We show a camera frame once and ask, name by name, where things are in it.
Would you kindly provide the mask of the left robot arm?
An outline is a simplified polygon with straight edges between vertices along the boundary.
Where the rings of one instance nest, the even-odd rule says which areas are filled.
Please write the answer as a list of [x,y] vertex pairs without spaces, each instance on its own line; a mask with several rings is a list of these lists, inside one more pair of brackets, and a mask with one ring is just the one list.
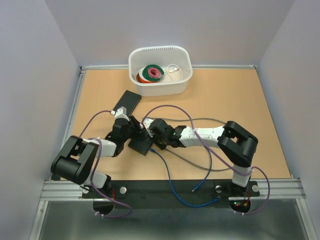
[[50,171],[77,185],[94,186],[95,193],[106,197],[111,193],[111,177],[93,171],[94,160],[99,153],[105,157],[117,157],[124,149],[125,142],[141,132],[140,122],[131,115],[127,119],[115,119],[112,131],[104,139],[85,140],[72,135],[53,160]]

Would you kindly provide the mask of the black network switch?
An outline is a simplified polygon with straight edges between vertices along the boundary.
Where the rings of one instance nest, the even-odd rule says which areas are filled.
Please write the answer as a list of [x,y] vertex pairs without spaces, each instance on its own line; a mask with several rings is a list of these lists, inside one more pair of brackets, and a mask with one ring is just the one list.
[[131,139],[128,147],[137,153],[145,156],[153,144],[153,139],[150,137],[147,131],[143,131],[141,134]]
[[130,116],[135,110],[135,108],[137,107],[141,99],[142,99],[141,95],[131,92],[129,90],[126,90],[121,96],[121,98],[119,99],[119,101],[116,103],[115,107],[113,108],[113,111],[116,112],[119,108],[125,107],[126,115]]

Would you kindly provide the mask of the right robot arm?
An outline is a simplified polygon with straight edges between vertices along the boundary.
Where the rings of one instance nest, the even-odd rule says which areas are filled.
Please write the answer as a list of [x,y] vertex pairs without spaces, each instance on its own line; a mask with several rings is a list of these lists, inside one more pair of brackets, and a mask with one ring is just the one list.
[[252,160],[259,141],[235,121],[228,121],[219,127],[193,129],[185,125],[173,128],[163,119],[146,118],[142,125],[154,144],[162,150],[167,146],[173,148],[202,146],[211,153],[213,152],[211,148],[221,149],[233,163],[231,192],[242,195],[248,190]]

